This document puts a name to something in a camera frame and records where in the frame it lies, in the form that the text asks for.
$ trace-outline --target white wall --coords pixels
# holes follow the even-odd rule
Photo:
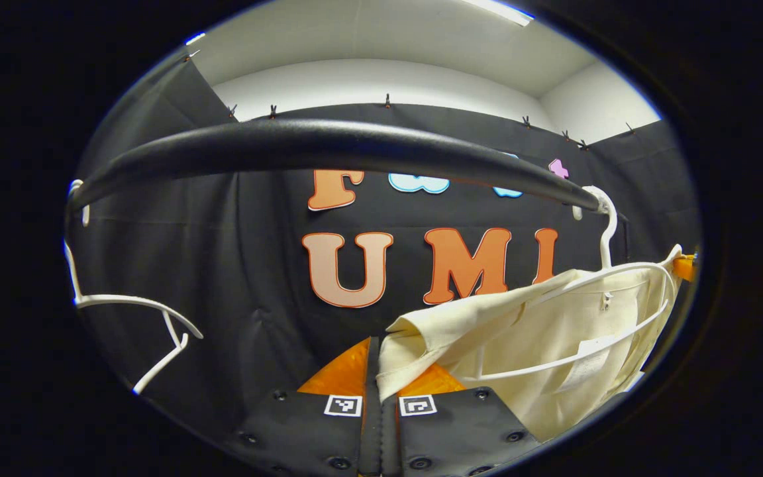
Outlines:
[[[246,121],[276,112],[349,103],[432,105],[466,109],[558,132],[541,103],[489,79],[438,66],[393,60],[327,60],[289,64],[215,85],[235,117]]]
[[[588,66],[540,99],[558,131],[592,142],[659,121],[647,100],[604,63]]]

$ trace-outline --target white plastic hanger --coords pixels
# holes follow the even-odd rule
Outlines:
[[[663,313],[666,310],[667,305],[669,305],[670,302],[675,301],[676,285],[673,282],[672,277],[670,277],[670,273],[667,272],[667,269],[663,268],[663,266],[657,263],[651,263],[651,262],[626,263],[625,265],[618,265],[618,266],[611,265],[611,247],[609,247],[609,241],[611,241],[611,237],[614,236],[614,232],[615,230],[617,230],[617,210],[615,209],[614,203],[611,202],[611,198],[608,197],[608,194],[606,194],[599,188],[593,187],[593,186],[587,186],[583,188],[585,190],[588,190],[588,192],[596,195],[597,198],[599,199],[599,209],[597,210],[597,212],[608,214],[608,226],[606,226],[605,232],[603,232],[602,237],[599,240],[599,253],[600,253],[600,258],[602,260],[602,269],[599,272],[594,272],[594,274],[588,275],[587,277],[573,280],[569,284],[566,284],[559,289],[555,289],[548,293],[544,293],[542,296],[534,299],[533,301],[527,302],[527,306],[538,305],[539,303],[543,303],[559,295],[564,295],[564,293],[568,293],[572,290],[578,289],[580,287],[584,287],[587,284],[591,284],[593,282],[599,281],[600,279],[608,277],[610,275],[621,274],[621,272],[628,272],[630,270],[651,269],[658,272],[662,272],[664,277],[666,278],[666,283],[667,283],[667,286],[663,290],[661,290],[661,296],[659,299],[660,306],[658,310],[655,311],[651,316],[646,318],[644,321],[642,321],[641,323],[633,327],[632,329],[627,329],[625,332],[615,336],[614,339],[611,339],[611,341],[607,341],[605,344],[597,346],[596,348],[591,348],[590,350],[586,350],[581,353],[576,353],[576,355],[573,355],[573,356],[569,356],[560,360],[554,360],[554,362],[547,362],[547,363],[540,364],[538,366],[530,366],[530,368],[522,368],[522,369],[517,369],[514,371],[506,371],[506,372],[494,372],[493,374],[482,374],[483,366],[484,366],[484,349],[486,345],[486,344],[483,344],[482,346],[479,347],[478,350],[476,350],[475,375],[459,377],[458,378],[459,380],[463,382],[502,380],[502,378],[511,378],[514,376],[522,376],[524,374],[532,374],[533,372],[545,371],[546,369],[557,368],[557,366],[563,366],[571,362],[576,362],[577,360],[584,359],[588,356],[599,353],[602,350],[606,350],[609,347],[612,347],[613,345],[616,345],[617,343],[623,341],[623,339],[626,339],[634,335],[634,333],[639,332],[649,323],[653,323],[655,321],[655,318],[659,317],[661,313]],[[576,209],[577,209],[576,207],[573,207],[573,217],[575,217],[576,220],[579,220],[582,217],[581,209],[578,209],[578,211],[576,211]],[[606,304],[604,309],[607,309],[607,306],[608,306],[607,302],[608,302],[609,295],[611,294],[610,293],[603,294],[603,302]]]
[[[73,190],[76,190],[76,188],[81,187],[81,184],[83,182],[76,180],[72,182],[72,185],[70,185],[70,193]],[[89,214],[90,211],[87,207],[84,208],[84,211],[82,211],[82,224],[84,227],[87,226],[88,220],[89,220]],[[145,375],[143,375],[142,378],[137,381],[132,391],[136,394],[139,394],[143,391],[143,388],[146,387],[147,384],[149,384],[149,381],[152,380],[164,367],[171,361],[173,358],[178,356],[179,353],[181,353],[182,350],[187,347],[187,340],[188,335],[187,333],[181,334],[181,340],[179,341],[178,335],[176,335],[176,330],[172,326],[172,321],[170,321],[170,317],[176,318],[178,321],[181,322],[187,328],[191,333],[193,333],[193,336],[202,339],[204,336],[202,335],[202,332],[199,331],[198,328],[187,318],[183,317],[181,313],[178,311],[173,310],[167,305],[164,305],[163,303],[152,301],[151,299],[146,298],[140,298],[138,296],[129,296],[129,295],[82,295],[81,294],[81,287],[79,287],[78,284],[78,275],[76,274],[76,263],[72,256],[72,250],[70,250],[70,246],[67,244],[66,241],[64,241],[64,251],[66,251],[66,260],[67,263],[70,265],[70,277],[72,278],[72,289],[76,294],[76,298],[73,299],[73,303],[75,303],[76,308],[86,308],[87,306],[93,306],[93,305],[106,305],[106,304],[113,304],[113,303],[125,303],[129,305],[144,305],[148,306],[150,308],[154,308],[156,310],[160,310],[161,314],[164,316],[164,323],[167,326],[167,330],[170,332],[170,338],[172,338],[173,343],[176,344],[176,347],[173,348],[172,351],[167,353],[166,356],[164,356],[161,360],[159,360],[154,366],[152,366],[149,371],[146,372]]]

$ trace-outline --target ceiling light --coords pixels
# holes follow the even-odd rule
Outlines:
[[[199,39],[200,39],[201,37],[203,37],[203,36],[205,36],[205,34],[204,34],[204,33],[199,33],[199,35],[197,35],[197,36],[194,36],[193,38],[191,38],[191,39],[187,40],[187,43],[185,43],[185,45],[189,45],[189,44],[191,44],[191,43],[195,42],[195,40],[199,40]]]
[[[488,12],[496,13],[496,15],[509,19],[518,25],[522,25],[522,27],[525,27],[535,18],[532,15],[527,15],[526,13],[520,12],[520,10],[509,7],[503,3],[494,2],[494,0],[461,0],[461,2],[467,2],[470,5],[475,5]]]

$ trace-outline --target white ceiling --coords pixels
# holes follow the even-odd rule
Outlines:
[[[210,85],[287,64],[377,58],[433,64],[541,97],[596,62],[532,21],[459,0],[273,0],[188,46]]]

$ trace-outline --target orange letter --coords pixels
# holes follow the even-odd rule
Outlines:
[[[359,171],[314,171],[314,195],[308,199],[308,208],[312,211],[334,209],[355,202],[355,193],[343,187],[343,178],[358,185],[364,180],[364,173]]]
[[[390,233],[361,233],[355,244],[364,249],[364,287],[346,290],[337,278],[337,250],[343,247],[343,237],[336,233],[309,233],[302,238],[308,248],[311,287],[329,305],[344,308],[363,308],[379,301],[384,295],[387,271],[385,252],[393,244]]]
[[[558,240],[558,232],[554,229],[540,229],[535,232],[535,240],[538,241],[538,274],[532,285],[554,277],[552,268],[555,263],[555,241]]]
[[[455,229],[429,230],[426,241],[434,251],[432,290],[423,296],[427,305],[437,305],[454,298],[452,290],[449,290],[450,275],[461,298],[470,296],[479,277],[482,277],[482,284],[476,295],[508,291],[505,284],[505,249],[511,241],[511,231],[488,229],[472,257],[461,234]]]

